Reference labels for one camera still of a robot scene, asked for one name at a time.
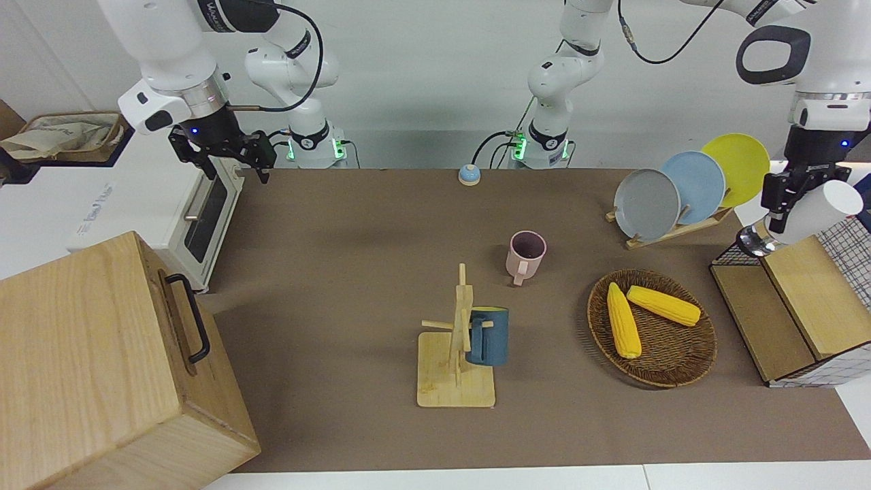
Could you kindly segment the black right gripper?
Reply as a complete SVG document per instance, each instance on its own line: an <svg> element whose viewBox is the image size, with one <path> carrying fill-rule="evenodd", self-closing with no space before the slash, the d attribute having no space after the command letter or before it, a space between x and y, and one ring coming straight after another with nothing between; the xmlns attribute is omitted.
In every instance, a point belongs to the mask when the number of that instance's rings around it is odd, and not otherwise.
<svg viewBox="0 0 871 490"><path fill-rule="evenodd" d="M270 167L276 153L262 130L245 133L230 109L176 124L169 133L169 142L178 159L190 163L205 174L209 181L217 176L209 157L236 159L249 167L257 167L259 181L267 184Z"/></svg>

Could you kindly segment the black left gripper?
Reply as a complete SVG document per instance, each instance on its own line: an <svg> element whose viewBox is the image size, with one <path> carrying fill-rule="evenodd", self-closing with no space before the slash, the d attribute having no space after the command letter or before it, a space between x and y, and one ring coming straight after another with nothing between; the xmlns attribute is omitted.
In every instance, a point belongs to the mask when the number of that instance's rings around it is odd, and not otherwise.
<svg viewBox="0 0 871 490"><path fill-rule="evenodd" d="M850 131L790 128L784 151L786 167L766 174L760 199L762 207L771 211L771 233L785 232L789 211L806 193L827 181L849 179L852 169L840 162L850 150Z"/></svg>

